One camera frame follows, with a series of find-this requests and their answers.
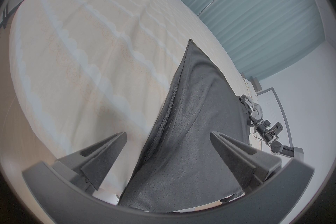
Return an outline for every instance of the bed sheet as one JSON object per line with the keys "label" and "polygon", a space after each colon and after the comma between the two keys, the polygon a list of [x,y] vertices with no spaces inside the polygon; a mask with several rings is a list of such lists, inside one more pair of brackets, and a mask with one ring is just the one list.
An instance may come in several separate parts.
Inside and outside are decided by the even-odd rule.
{"label": "bed sheet", "polygon": [[101,185],[120,195],[189,39],[237,96],[250,95],[223,47],[180,0],[25,0],[10,31],[15,92],[56,158],[126,131]]}

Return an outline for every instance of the gray frame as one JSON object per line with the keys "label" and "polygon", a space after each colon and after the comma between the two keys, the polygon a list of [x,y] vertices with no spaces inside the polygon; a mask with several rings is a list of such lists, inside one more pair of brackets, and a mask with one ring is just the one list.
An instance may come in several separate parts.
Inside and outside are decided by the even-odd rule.
{"label": "gray frame", "polygon": [[266,89],[264,91],[261,91],[261,92],[258,92],[257,93],[257,96],[259,95],[262,95],[263,93],[266,93],[266,92],[269,92],[269,91],[272,91],[274,96],[275,96],[275,99],[276,101],[278,102],[279,104],[279,107],[280,107],[280,110],[281,110],[281,113],[282,113],[282,116],[283,116],[283,119],[285,121],[285,125],[286,125],[286,130],[287,130],[287,133],[288,133],[288,140],[289,140],[289,146],[292,147],[293,146],[293,141],[292,141],[292,135],[291,135],[291,131],[289,129],[289,125],[288,125],[288,121],[287,121],[287,118],[286,118],[286,114],[284,112],[284,109],[280,103],[280,100],[279,100],[279,97],[277,96],[277,94],[275,93],[275,90],[273,87],[269,88],[269,89]]}

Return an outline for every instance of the teal curtain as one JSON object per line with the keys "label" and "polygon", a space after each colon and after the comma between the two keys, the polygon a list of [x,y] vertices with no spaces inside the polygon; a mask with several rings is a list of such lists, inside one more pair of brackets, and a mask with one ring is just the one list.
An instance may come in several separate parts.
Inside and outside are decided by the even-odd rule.
{"label": "teal curtain", "polygon": [[[182,0],[199,14],[212,0]],[[199,18],[237,69],[259,80],[297,62],[324,39],[314,0],[216,0]]]}

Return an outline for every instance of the striped fabric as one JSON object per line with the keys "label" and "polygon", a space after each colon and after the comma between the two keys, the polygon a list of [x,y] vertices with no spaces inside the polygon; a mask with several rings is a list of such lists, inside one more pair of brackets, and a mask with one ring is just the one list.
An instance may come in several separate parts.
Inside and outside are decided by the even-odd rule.
{"label": "striped fabric", "polygon": [[121,194],[189,39],[236,95],[249,94],[223,47],[180,0],[25,0],[10,32],[19,103],[57,158],[126,131],[101,186]]}

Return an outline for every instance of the dark gray fabric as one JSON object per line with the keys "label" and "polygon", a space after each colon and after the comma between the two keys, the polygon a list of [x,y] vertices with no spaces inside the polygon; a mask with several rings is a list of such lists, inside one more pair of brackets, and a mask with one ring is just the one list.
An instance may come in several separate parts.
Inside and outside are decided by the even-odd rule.
{"label": "dark gray fabric", "polygon": [[210,142],[218,131],[248,143],[248,106],[192,42],[119,205],[150,212],[196,207],[241,192]]}

